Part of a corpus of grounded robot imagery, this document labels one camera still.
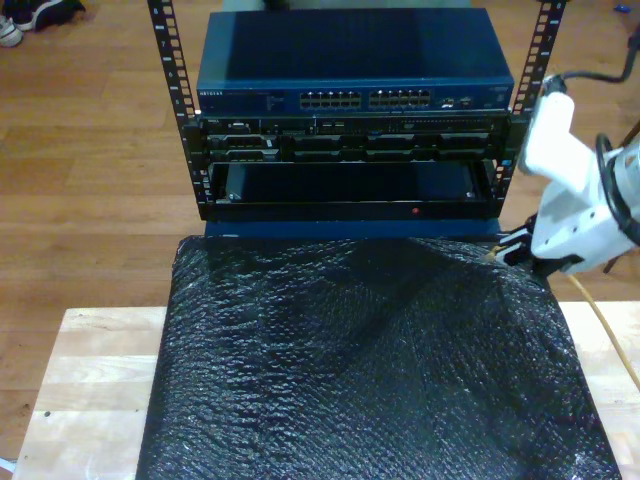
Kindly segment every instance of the blue network switch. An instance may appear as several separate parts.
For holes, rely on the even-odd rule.
[[[485,9],[214,13],[207,115],[505,110],[513,90]]]

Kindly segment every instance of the shoe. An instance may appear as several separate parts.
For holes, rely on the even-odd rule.
[[[85,11],[78,0],[5,0],[2,7],[3,15],[23,32],[62,25],[73,18],[76,10]]]
[[[0,47],[15,47],[22,41],[22,32],[11,19],[0,15]]]

